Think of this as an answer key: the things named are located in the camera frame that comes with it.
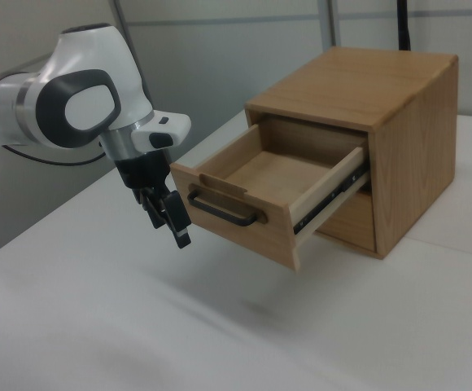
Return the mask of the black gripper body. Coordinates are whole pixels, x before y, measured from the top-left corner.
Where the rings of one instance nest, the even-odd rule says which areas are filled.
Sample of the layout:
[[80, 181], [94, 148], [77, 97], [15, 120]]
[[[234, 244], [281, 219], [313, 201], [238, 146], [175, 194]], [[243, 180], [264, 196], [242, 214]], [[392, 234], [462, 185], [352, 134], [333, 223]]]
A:
[[165, 180], [170, 166], [166, 152], [154, 151], [133, 159], [116, 160], [115, 166], [127, 188], [168, 191]]

